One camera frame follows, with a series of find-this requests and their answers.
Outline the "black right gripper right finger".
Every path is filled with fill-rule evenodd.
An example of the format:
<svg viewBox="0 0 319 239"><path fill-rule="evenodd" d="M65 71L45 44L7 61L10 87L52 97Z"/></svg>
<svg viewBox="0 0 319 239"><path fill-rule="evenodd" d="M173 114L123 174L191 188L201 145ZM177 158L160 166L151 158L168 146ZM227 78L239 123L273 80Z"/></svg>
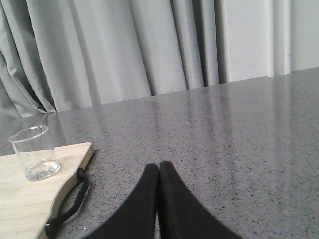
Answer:
<svg viewBox="0 0 319 239"><path fill-rule="evenodd" d="M158 213L162 239L240 238L200 204L170 161L159 167Z"/></svg>

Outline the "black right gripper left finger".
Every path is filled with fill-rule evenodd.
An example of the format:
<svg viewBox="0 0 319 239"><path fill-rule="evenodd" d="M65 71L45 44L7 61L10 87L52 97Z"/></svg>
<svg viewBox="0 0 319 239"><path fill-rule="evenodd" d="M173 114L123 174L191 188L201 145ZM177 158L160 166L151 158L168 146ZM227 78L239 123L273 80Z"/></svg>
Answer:
<svg viewBox="0 0 319 239"><path fill-rule="evenodd" d="M87 239L153 239L157 214L159 169L147 164L123 204Z"/></svg>

